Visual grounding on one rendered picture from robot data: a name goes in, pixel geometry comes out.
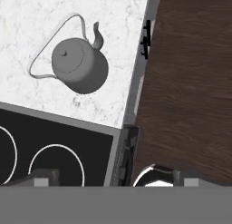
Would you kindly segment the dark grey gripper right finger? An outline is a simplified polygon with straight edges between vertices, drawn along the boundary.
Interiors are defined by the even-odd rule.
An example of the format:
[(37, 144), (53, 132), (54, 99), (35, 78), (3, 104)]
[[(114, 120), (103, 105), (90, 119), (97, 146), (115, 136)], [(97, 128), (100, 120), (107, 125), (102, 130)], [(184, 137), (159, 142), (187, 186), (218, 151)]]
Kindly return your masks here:
[(180, 187), (232, 187), (231, 182), (219, 182), (200, 178), (196, 173), (174, 171), (174, 185)]

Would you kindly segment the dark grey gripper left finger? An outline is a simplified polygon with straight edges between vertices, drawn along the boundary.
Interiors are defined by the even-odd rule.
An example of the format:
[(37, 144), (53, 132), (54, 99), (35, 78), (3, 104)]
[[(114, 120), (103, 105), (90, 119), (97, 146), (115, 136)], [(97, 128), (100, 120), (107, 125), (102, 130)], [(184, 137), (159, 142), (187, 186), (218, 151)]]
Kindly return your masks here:
[(38, 169), (24, 178), (6, 183), (7, 187), (57, 187), (60, 185), (58, 169)]

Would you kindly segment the grey metal kettle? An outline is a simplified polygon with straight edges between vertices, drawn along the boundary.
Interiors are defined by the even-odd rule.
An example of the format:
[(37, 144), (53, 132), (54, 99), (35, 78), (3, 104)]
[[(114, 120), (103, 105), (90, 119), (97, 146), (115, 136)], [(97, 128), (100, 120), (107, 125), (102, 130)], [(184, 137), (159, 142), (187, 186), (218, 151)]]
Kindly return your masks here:
[[(32, 73), (37, 58), (63, 26), (74, 17), (79, 17), (81, 20), (82, 38), (67, 38), (54, 47), (51, 56), (53, 74)], [(34, 54), (27, 67), (28, 74), (39, 80), (48, 78), (59, 80), (78, 94), (90, 94), (98, 91), (107, 80), (109, 64), (107, 58), (101, 52), (104, 39), (99, 30), (99, 23), (94, 23), (92, 29), (94, 41), (91, 44), (86, 35), (84, 18), (78, 13), (68, 14)]]

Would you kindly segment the black glass hob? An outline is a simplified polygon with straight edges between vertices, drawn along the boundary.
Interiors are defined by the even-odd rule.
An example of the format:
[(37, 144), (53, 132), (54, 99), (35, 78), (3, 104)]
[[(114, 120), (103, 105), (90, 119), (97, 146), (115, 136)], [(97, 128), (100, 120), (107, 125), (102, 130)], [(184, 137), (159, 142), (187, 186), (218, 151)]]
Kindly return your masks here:
[(58, 169), (64, 187), (111, 186), (121, 131), (0, 102), (0, 186)]

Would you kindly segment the dark oven front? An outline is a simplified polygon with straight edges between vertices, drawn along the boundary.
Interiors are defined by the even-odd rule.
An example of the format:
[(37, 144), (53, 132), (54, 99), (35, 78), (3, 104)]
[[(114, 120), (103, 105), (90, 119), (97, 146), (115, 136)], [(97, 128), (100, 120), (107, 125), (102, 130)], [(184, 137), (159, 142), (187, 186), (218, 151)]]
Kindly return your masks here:
[(140, 128), (125, 125), (121, 130), (119, 146), (111, 175), (111, 186), (129, 186), (133, 170), (134, 155), (138, 145)]

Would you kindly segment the grey cupboard front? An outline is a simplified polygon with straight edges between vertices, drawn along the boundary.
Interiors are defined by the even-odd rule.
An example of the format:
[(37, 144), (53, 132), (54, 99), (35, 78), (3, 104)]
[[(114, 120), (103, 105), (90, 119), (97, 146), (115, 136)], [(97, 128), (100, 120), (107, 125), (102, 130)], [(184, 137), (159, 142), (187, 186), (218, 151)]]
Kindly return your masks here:
[(143, 26), (146, 24), (147, 20), (150, 20), (150, 34), (151, 34), (151, 39), (152, 39), (159, 3), (160, 3), (160, 0), (148, 0), (147, 2), (147, 7), (145, 10), (145, 15), (143, 18), (141, 31), (140, 31), (138, 51), (137, 51), (133, 74), (131, 78), (129, 96), (128, 96), (126, 110), (125, 110), (124, 117), (123, 117), (123, 124), (135, 123), (137, 110), (139, 107), (140, 93), (141, 93), (141, 88), (143, 84), (145, 68), (146, 68), (147, 60), (148, 60), (148, 59), (145, 59), (140, 54), (143, 51), (143, 46), (140, 44), (140, 42), (142, 41), (143, 36), (146, 34), (146, 32), (143, 30)]

